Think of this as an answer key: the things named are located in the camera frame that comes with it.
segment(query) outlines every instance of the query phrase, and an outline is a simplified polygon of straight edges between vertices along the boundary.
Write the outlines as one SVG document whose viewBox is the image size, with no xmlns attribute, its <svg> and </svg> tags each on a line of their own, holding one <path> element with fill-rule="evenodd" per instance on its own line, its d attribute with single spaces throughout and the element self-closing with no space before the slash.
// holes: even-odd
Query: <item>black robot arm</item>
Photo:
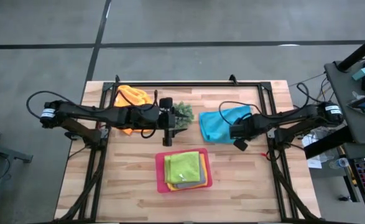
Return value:
<svg viewBox="0 0 365 224">
<path fill-rule="evenodd" d="M 244 140 L 251 141 L 260 134 L 267 133 L 275 128 L 274 147 L 286 148 L 295 136 L 308 134 L 312 129 L 325 126 L 335 127 L 344 121 L 338 105 L 323 102 L 319 105 L 306 105 L 303 108 L 290 110 L 275 115 L 254 114 L 244 119 L 237 119 L 229 127 L 234 145 L 244 151 L 247 144 Z M 279 128 L 283 124 L 297 123 L 289 128 Z"/>
<path fill-rule="evenodd" d="M 86 119 L 106 123 L 118 129 L 145 129 L 165 131 L 164 146 L 171 146 L 172 140 L 178 132 L 174 130 L 175 117 L 184 116 L 176 113 L 172 106 L 172 98 L 160 99 L 160 106 L 140 105 L 123 106 L 106 109 L 98 109 L 93 106 L 76 105 L 67 101 L 53 101 L 44 104 L 44 110 L 40 117 L 43 128 L 62 127 L 71 133 L 81 136 L 92 146 L 101 141 L 101 131 L 89 129 L 75 119 Z"/>
</svg>

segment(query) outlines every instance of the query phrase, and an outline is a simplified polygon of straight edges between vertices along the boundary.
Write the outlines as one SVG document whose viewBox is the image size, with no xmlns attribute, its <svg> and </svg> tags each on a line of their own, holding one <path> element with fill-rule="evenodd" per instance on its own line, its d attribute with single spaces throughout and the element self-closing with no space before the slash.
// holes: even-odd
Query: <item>stack of cloths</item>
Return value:
<svg viewBox="0 0 365 224">
<path fill-rule="evenodd" d="M 160 193 L 212 185 L 206 149 L 159 153 L 156 170 Z"/>
</svg>

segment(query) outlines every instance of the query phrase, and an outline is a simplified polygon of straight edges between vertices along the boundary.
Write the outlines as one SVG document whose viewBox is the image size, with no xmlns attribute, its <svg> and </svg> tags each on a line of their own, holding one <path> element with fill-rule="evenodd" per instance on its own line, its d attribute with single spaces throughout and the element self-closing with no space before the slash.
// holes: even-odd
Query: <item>green cloth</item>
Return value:
<svg viewBox="0 0 365 224">
<path fill-rule="evenodd" d="M 184 152 L 164 157 L 164 177 L 170 184 L 200 181 L 199 152 Z"/>
</svg>

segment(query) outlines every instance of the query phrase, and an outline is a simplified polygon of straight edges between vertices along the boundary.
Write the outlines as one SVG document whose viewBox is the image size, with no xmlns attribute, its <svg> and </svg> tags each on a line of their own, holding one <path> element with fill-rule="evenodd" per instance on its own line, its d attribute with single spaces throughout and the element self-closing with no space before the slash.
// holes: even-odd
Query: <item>pink plastic tray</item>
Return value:
<svg viewBox="0 0 365 224">
<path fill-rule="evenodd" d="M 167 193 L 172 192 L 168 187 L 167 184 L 164 182 L 164 157 L 169 156 L 176 153 L 183 153 L 183 152 L 192 152 L 192 151 L 198 151 L 199 153 L 202 153 L 205 155 L 205 161 L 206 161 L 206 169 L 207 169 L 207 186 L 197 187 L 203 188 L 203 187 L 211 187 L 213 185 L 213 178 L 211 176 L 211 170 L 210 170 L 210 163 L 208 161 L 208 154 L 207 149 L 201 148 L 201 149 L 189 149 L 189 150 L 181 150 L 181 151 L 174 151 L 174 152 L 161 152 L 156 154 L 155 161 L 156 161 L 156 176 L 157 176 L 157 191 L 159 193 Z"/>
</svg>

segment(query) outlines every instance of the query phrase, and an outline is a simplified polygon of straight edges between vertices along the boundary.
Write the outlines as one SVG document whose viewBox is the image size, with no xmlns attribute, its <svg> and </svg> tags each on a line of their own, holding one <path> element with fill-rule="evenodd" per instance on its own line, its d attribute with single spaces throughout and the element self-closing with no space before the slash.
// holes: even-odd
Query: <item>blue cloth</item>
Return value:
<svg viewBox="0 0 365 224">
<path fill-rule="evenodd" d="M 224 118 L 233 124 L 238 118 L 250 113 L 250 106 L 239 106 L 221 111 Z M 199 114 L 199 125 L 203 139 L 207 142 L 233 143 L 229 135 L 229 124 L 225 122 L 219 111 Z"/>
</svg>

